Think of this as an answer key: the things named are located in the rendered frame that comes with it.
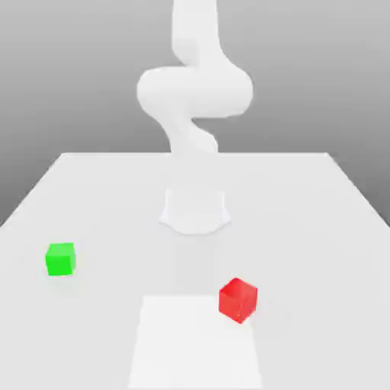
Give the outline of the small green cube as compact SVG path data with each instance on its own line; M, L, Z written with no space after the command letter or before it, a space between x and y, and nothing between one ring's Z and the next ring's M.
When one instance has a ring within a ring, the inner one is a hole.
M71 242L52 243L45 255L46 270L50 276L68 276L75 270L75 247Z

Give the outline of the small red cube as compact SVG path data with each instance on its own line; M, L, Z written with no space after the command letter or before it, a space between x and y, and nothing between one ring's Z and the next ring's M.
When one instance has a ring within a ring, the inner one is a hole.
M235 277L219 291L219 311L242 324L257 308L258 288Z

